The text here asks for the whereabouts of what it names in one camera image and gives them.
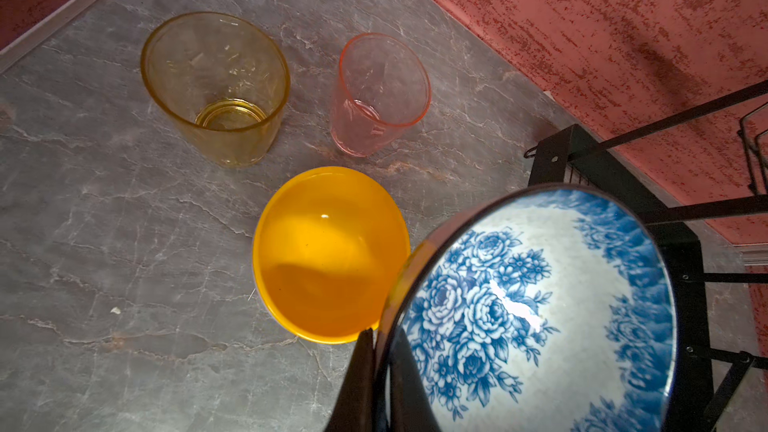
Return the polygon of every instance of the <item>metal bar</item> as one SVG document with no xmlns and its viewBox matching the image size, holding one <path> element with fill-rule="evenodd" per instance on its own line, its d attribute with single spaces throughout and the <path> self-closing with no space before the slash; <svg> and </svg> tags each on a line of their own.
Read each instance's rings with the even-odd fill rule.
<svg viewBox="0 0 768 432">
<path fill-rule="evenodd" d="M 734 106 L 737 103 L 742 103 L 749 99 L 754 99 L 755 97 L 762 96 L 766 93 L 768 93 L 768 80 L 756 83 L 753 86 L 746 87 L 742 90 L 737 90 L 726 96 L 722 96 L 719 99 L 711 100 L 699 106 L 677 113 L 673 116 L 666 117 L 662 120 L 657 120 L 656 122 L 642 126 L 639 129 L 630 130 L 629 132 L 623 133 L 620 136 L 616 136 L 613 139 L 602 141 L 596 146 L 592 146 L 588 149 L 573 152 L 570 156 L 568 156 L 568 160 L 576 160 L 578 158 L 591 156 L 597 152 L 602 152 L 603 150 L 613 149 L 616 146 L 620 146 L 627 142 L 632 142 L 633 140 L 649 136 L 650 134 L 678 126 L 679 124 L 688 122 L 689 120 L 698 119 L 699 117 L 711 114 L 712 112 L 717 112 L 718 110 Z"/>
<path fill-rule="evenodd" d="M 738 352 L 732 352 L 730 350 L 722 350 L 722 349 L 716 349 L 716 348 L 708 348 L 708 347 L 701 347 L 701 346 L 688 346 L 686 348 L 688 351 L 688 354 L 690 354 L 692 357 L 699 357 L 699 358 L 705 358 L 709 360 L 717 360 L 719 362 L 738 362 L 742 359 L 741 354 Z M 755 369 L 763 369 L 768 370 L 768 358 L 765 357 L 755 357 L 755 361 L 752 364 L 752 367 Z"/>
<path fill-rule="evenodd" d="M 688 282 L 727 282 L 731 284 L 768 284 L 768 274 L 717 274 L 707 273 L 694 278 L 686 279 L 687 276 L 683 276 L 683 280 Z"/>
<path fill-rule="evenodd" d="M 325 432 L 373 430 L 373 331 L 360 332 Z"/>
<path fill-rule="evenodd" d="M 406 332 L 397 326 L 389 363 L 389 430 L 390 432 L 440 432 L 429 399 L 422 387 L 416 360 Z M 367 432 L 370 429 L 356 429 Z M 353 428 L 343 432 L 356 432 Z"/>
<path fill-rule="evenodd" d="M 766 176 L 765 157 L 760 149 L 760 138 L 768 133 L 768 129 L 763 130 L 755 136 L 755 155 L 757 156 L 757 167 L 760 168 L 760 175 L 763 177 L 763 190 L 768 194 L 768 176 Z"/>
<path fill-rule="evenodd" d="M 741 139 L 741 143 L 744 146 L 744 160 L 746 160 L 746 171 L 750 175 L 750 183 L 747 186 L 747 188 L 752 192 L 755 196 L 757 195 L 757 181 L 755 180 L 755 172 L 752 170 L 752 155 L 750 155 L 750 145 L 747 143 L 747 138 L 744 133 L 744 125 L 741 126 L 742 128 L 739 129 L 736 134 Z"/>
<path fill-rule="evenodd" d="M 536 149 L 537 148 L 538 148 L 537 146 L 533 146 L 530 149 L 526 150 L 523 153 L 523 158 L 534 158 L 534 157 L 536 157 Z"/>
<path fill-rule="evenodd" d="M 755 145 L 754 143 L 750 142 L 749 140 L 746 140 L 745 142 L 746 142 L 746 146 L 749 148 L 750 151 L 752 151 L 752 153 L 754 154 L 755 158 L 758 158 L 760 160 L 760 163 L 763 164 L 763 167 L 768 167 L 768 159 L 766 159 L 765 156 L 762 153 L 758 153 L 757 145 Z"/>
<path fill-rule="evenodd" d="M 739 352 L 739 356 L 739 360 L 732 362 L 728 373 L 723 381 L 720 382 L 714 397 L 712 397 L 712 400 L 704 409 L 702 420 L 705 430 L 714 430 L 725 407 L 727 407 L 728 402 L 736 393 L 736 389 L 741 385 L 744 375 L 746 375 L 746 372 L 749 371 L 755 361 L 755 356 L 743 350 Z"/>
<path fill-rule="evenodd" d="M 667 224 L 654 228 L 687 228 L 685 224 Z M 679 347 L 675 358 L 674 386 L 662 432 L 691 430 L 700 423 L 704 408 L 714 396 L 712 361 L 691 355 L 683 344 L 709 349 L 710 332 L 706 320 L 706 291 L 703 282 L 686 282 L 684 274 L 697 277 L 704 273 L 698 242 L 660 247 L 674 296 Z"/>
<path fill-rule="evenodd" d="M 765 213 L 768 213 L 768 195 L 729 198 L 693 206 L 639 212 L 638 216 L 646 226 L 652 226 L 653 224 L 669 224 L 718 217 L 752 216 Z"/>
</svg>

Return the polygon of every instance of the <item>dish rack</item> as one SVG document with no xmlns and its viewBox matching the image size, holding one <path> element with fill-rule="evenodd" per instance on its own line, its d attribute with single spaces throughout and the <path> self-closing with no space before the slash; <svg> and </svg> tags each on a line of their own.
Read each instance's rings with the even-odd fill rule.
<svg viewBox="0 0 768 432">
<path fill-rule="evenodd" d="M 534 159 L 529 186 L 578 181 L 600 188 L 634 211 L 654 236 L 667 264 L 677 309 L 677 357 L 662 430 L 715 430 L 746 372 L 751 368 L 768 370 L 768 358 L 710 346 L 704 290 L 707 282 L 766 284 L 768 274 L 705 273 L 699 238 L 685 225 L 692 220 L 768 212 L 768 160 L 760 150 L 760 141 L 768 130 L 753 138 L 748 133 L 749 122 L 768 102 L 746 114 L 739 123 L 738 137 L 744 146 L 750 176 L 747 187 L 752 196 L 670 208 L 609 150 L 765 94 L 768 80 L 602 142 L 593 139 L 581 126 L 570 126 L 541 140 L 524 154 L 525 158 Z M 712 360 L 731 364 L 717 390 Z"/>
</svg>

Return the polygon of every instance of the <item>glass rim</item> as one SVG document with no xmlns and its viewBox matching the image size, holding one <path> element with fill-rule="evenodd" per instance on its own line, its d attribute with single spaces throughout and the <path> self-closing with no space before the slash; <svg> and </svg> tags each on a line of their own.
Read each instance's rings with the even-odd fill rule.
<svg viewBox="0 0 768 432">
<path fill-rule="evenodd" d="M 416 54 L 416 52 L 411 50 L 411 48 L 408 47 L 408 45 L 396 39 L 395 37 L 388 36 L 387 34 L 380 34 L 378 32 L 366 32 L 365 34 L 359 34 L 354 36 L 353 38 L 350 39 L 349 42 L 346 43 L 346 45 L 344 45 L 344 49 L 341 51 L 341 57 L 339 58 L 339 81 L 341 82 L 342 89 L 344 89 L 344 94 L 346 95 L 347 99 L 349 99 L 351 103 L 355 104 L 356 108 L 362 110 L 362 108 L 355 103 L 355 98 L 352 97 L 350 90 L 347 88 L 346 83 L 344 82 L 344 74 L 342 72 L 342 68 L 344 65 L 344 57 L 346 56 L 346 53 L 351 47 L 351 45 L 357 42 L 358 40 L 365 39 L 368 37 L 371 37 L 371 38 L 379 37 L 379 38 L 394 40 L 400 46 L 404 47 L 409 53 L 411 53 L 411 55 L 413 55 L 413 58 L 416 59 L 416 63 L 418 64 L 418 68 L 424 74 L 424 79 L 427 82 L 427 100 L 426 100 L 426 103 L 424 104 L 424 110 L 418 115 L 417 118 L 415 118 L 414 120 L 411 120 L 408 123 L 395 124 L 395 123 L 390 123 L 381 119 L 377 119 L 375 117 L 370 117 L 367 114 L 366 116 L 370 120 L 373 120 L 374 122 L 377 122 L 383 126 L 389 126 L 389 127 L 410 127 L 414 124 L 417 124 L 418 121 L 424 118 L 424 116 L 427 114 L 427 111 L 429 110 L 429 106 L 432 104 L 432 84 L 429 81 L 429 74 L 427 73 L 427 69 L 424 67 L 424 64 L 422 64 L 421 60 L 418 58 L 418 55 Z"/>
<path fill-rule="evenodd" d="M 202 16 L 202 15 L 222 16 L 222 17 L 226 17 L 228 19 L 234 19 L 234 20 L 236 20 L 238 22 L 241 22 L 242 24 L 246 24 L 246 25 L 252 27 L 258 34 L 261 34 L 272 45 L 272 47 L 274 48 L 275 52 L 277 52 L 277 56 L 280 58 L 280 62 L 283 64 L 283 71 L 285 72 L 284 77 L 285 77 L 285 81 L 286 81 L 286 88 L 285 88 L 285 91 L 283 93 L 283 99 L 280 101 L 280 103 L 277 105 L 277 107 L 275 107 L 275 109 L 272 112 L 270 112 L 270 114 L 264 120 L 256 122 L 255 124 L 251 124 L 249 126 L 240 127 L 238 129 L 227 129 L 227 130 L 209 129 L 209 128 L 201 126 L 201 125 L 199 125 L 199 124 L 197 124 L 195 122 L 191 122 L 189 120 L 186 120 L 182 116 L 179 116 L 176 112 L 171 110 L 170 107 L 168 107 L 165 104 L 165 102 L 163 102 L 159 98 L 158 94 L 156 93 L 154 87 L 152 86 L 152 84 L 151 84 L 151 82 L 149 80 L 148 74 L 147 74 L 147 61 L 148 61 L 148 57 L 149 57 L 149 47 L 150 47 L 150 44 L 155 41 L 155 39 L 157 38 L 157 35 L 162 30 L 165 30 L 166 28 L 168 28 L 168 26 L 172 25 L 173 23 L 177 22 L 178 20 L 185 19 L 185 18 L 188 18 L 190 16 Z M 152 30 L 151 34 L 149 34 L 149 37 L 147 37 L 147 40 L 144 42 L 144 46 L 141 48 L 140 69 L 141 69 L 141 79 L 144 82 L 144 88 L 147 89 L 147 92 L 149 92 L 149 95 L 152 97 L 152 100 L 154 100 L 154 102 L 156 104 L 158 104 L 158 106 L 164 112 L 166 112 L 169 116 L 171 116 L 171 118 L 176 119 L 176 120 L 181 120 L 183 123 L 185 123 L 187 125 L 190 125 L 192 127 L 195 127 L 196 129 L 210 130 L 212 132 L 243 132 L 245 130 L 252 130 L 252 129 L 257 129 L 259 127 L 265 126 L 266 124 L 270 123 L 272 121 L 272 119 L 275 116 L 277 116 L 278 112 L 280 112 L 283 109 L 285 104 L 288 102 L 288 95 L 289 95 L 289 92 L 290 92 L 290 72 L 288 71 L 288 62 L 286 61 L 286 58 L 283 55 L 283 51 L 280 50 L 280 47 L 272 39 L 272 37 L 270 37 L 267 34 L 265 34 L 264 31 L 262 29 L 260 29 L 259 27 L 255 26 L 251 22 L 248 22 L 247 20 L 245 20 L 245 19 L 243 19 L 241 17 L 234 16 L 234 15 L 231 15 L 231 14 L 223 14 L 221 12 L 211 12 L 211 11 L 207 11 L 207 10 L 201 10 L 201 11 L 198 11 L 198 12 L 187 12 L 186 14 L 181 14 L 181 15 L 173 16 L 173 17 L 169 18 L 168 20 L 166 20 L 165 22 L 163 22 L 162 24 L 159 24 L 157 27 L 155 27 L 154 30 Z"/>
</svg>

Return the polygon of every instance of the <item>blue floral pattern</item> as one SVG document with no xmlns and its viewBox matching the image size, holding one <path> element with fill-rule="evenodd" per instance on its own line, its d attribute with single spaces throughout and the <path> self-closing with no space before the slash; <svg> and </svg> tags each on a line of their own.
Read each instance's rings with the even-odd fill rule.
<svg viewBox="0 0 768 432">
<path fill-rule="evenodd" d="M 540 348 L 559 332 L 538 320 L 552 293 L 526 294 L 552 268 L 543 250 L 521 246 L 510 228 L 466 232 L 429 275 L 403 321 L 430 402 L 437 400 L 454 420 L 464 418 L 472 402 L 485 407 L 495 388 L 517 401 L 523 382 L 503 365 L 520 353 L 538 366 Z"/>
<path fill-rule="evenodd" d="M 621 207 L 580 190 L 535 192 L 513 207 L 578 212 L 573 226 L 586 247 L 600 251 L 631 290 L 615 298 L 605 326 L 624 396 L 590 403 L 571 432 L 657 432 L 674 365 L 675 323 L 664 265 L 650 237 Z M 543 249 L 523 245 L 519 232 L 467 231 L 403 319 L 427 396 L 454 421 L 478 404 L 485 408 L 492 394 L 517 402 L 525 371 L 513 375 L 511 356 L 538 367 L 548 340 L 560 332 L 544 319 L 552 298 L 547 280 L 557 271 Z"/>
<path fill-rule="evenodd" d="M 656 432 L 661 428 L 674 359 L 675 323 L 664 265 L 638 221 L 621 207 L 579 190 L 523 198 L 528 206 L 579 212 L 575 227 L 584 244 L 602 251 L 629 282 L 632 297 L 610 306 L 606 339 L 616 343 L 624 401 L 600 398 L 574 421 L 571 432 Z"/>
</svg>

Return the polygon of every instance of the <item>ceramic bowl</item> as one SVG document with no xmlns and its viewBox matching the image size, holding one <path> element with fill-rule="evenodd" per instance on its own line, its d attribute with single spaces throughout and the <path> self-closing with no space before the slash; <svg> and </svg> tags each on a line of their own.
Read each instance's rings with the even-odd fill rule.
<svg viewBox="0 0 768 432">
<path fill-rule="evenodd" d="M 453 228 L 395 320 L 442 430 L 660 428 L 675 313 L 635 216 L 598 191 L 559 185 Z"/>
</svg>

